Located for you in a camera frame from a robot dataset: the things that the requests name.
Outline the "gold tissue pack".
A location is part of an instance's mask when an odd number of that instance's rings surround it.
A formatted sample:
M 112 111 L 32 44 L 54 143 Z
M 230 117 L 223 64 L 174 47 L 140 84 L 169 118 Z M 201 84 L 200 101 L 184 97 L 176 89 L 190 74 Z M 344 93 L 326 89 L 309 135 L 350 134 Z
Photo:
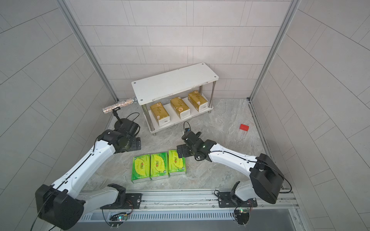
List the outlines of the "gold tissue pack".
M 161 102 L 158 102 L 150 106 L 151 112 L 156 119 L 159 127 L 164 126 L 165 124 L 170 123 L 171 118 L 169 113 L 164 108 Z
M 204 98 L 198 90 L 189 93 L 188 100 L 198 112 L 204 111 L 208 108 L 207 99 Z
M 181 97 L 171 99 L 170 103 L 171 107 L 180 119 L 184 119 L 191 115 L 190 108 Z

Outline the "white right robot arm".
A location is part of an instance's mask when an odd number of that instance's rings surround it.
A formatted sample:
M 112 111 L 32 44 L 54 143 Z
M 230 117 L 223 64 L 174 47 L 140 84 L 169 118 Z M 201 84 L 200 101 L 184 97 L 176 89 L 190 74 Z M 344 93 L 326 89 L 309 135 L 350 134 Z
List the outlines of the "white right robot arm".
M 286 181 L 284 175 L 266 154 L 248 156 L 227 149 L 219 143 L 200 138 L 201 133 L 186 129 L 176 151 L 179 158 L 194 157 L 196 161 L 207 160 L 228 166 L 249 178 L 247 182 L 236 182 L 230 192 L 215 191 L 220 208 L 257 206 L 256 198 L 275 204 L 281 187 Z

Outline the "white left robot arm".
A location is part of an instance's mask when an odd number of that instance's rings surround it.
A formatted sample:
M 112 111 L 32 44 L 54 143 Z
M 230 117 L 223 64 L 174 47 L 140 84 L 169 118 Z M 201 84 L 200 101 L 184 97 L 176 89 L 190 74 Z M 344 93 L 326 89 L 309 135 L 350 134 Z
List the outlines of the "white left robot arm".
M 138 208 L 139 201 L 126 197 L 126 189 L 118 184 L 89 193 L 81 190 L 99 167 L 114 154 L 141 150 L 138 137 L 140 126 L 128 118 L 119 119 L 114 130 L 98 135 L 93 147 L 66 174 L 51 185 L 43 184 L 35 192 L 37 218 L 62 230 L 72 228 L 80 218 L 95 209 L 130 210 Z

